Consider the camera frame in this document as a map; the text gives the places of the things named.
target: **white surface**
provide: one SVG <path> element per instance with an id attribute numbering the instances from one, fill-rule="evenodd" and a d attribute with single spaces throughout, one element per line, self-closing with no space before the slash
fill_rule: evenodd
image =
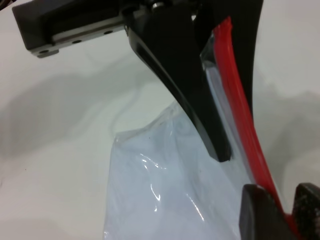
<path id="1" fill-rule="evenodd" d="M 296 186 L 320 186 L 320 1 L 265 0 L 253 71 L 264 156 L 291 212 Z"/>
<path id="2" fill-rule="evenodd" d="M 255 125 L 289 206 L 320 186 L 319 4 L 266 0 L 257 39 Z M 37 59 L 0 11 L 0 239 L 100 240 L 115 132 L 172 100 L 124 32 Z"/>
<path id="3" fill-rule="evenodd" d="M 173 97 L 124 31 L 37 59 L 0 23 L 0 239 L 101 240 L 115 133 Z"/>

